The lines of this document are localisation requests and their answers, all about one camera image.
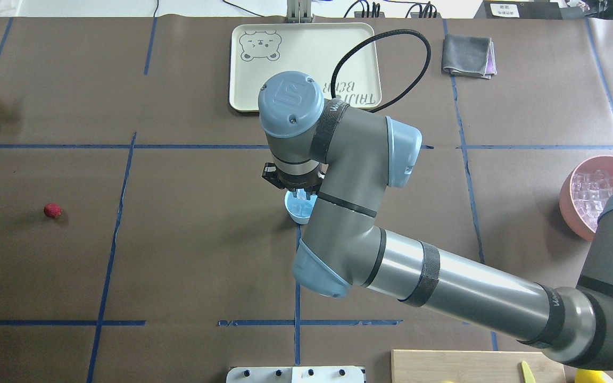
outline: robotic arm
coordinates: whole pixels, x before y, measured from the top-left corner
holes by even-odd
[[[613,197],[576,288],[549,288],[375,226],[386,187],[411,175],[418,129],[326,100],[300,72],[270,78],[259,108],[275,161],[263,177],[318,194],[293,266],[302,286],[336,298],[367,287],[509,335],[559,363],[613,369]]]

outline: red berry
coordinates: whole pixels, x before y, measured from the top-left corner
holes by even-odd
[[[58,218],[58,216],[61,215],[61,212],[63,212],[63,209],[61,209],[61,207],[57,204],[52,203],[44,206],[44,215],[49,218]]]

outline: white label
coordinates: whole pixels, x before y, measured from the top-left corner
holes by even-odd
[[[491,13],[498,17],[519,17],[516,4],[494,4],[491,3]]]

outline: folded towel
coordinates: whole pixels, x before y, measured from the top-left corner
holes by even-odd
[[[443,41],[441,69],[456,76],[491,78],[496,74],[496,56],[491,37],[447,34]]]

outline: yellow knife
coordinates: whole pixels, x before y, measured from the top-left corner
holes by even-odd
[[[521,361],[521,375],[524,376],[524,383],[536,383],[536,380],[533,378],[533,373],[531,369],[528,368],[528,363],[525,361]]]

